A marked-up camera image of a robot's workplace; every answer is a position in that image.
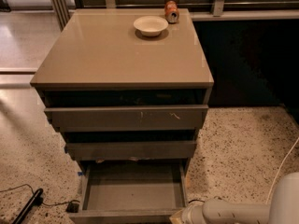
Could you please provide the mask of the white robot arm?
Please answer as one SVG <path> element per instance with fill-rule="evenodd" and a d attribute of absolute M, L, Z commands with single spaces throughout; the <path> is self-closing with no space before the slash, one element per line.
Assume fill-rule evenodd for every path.
<path fill-rule="evenodd" d="M 171 224 L 299 224 L 299 173 L 280 179 L 270 204 L 210 199 L 189 204 L 169 219 Z"/>

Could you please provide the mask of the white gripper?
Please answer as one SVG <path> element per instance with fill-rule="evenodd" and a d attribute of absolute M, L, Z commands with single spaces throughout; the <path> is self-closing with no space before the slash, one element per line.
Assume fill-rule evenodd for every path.
<path fill-rule="evenodd" d="M 170 218 L 172 224 L 206 224 L 202 205 L 190 203 L 186 208 L 177 211 Z"/>

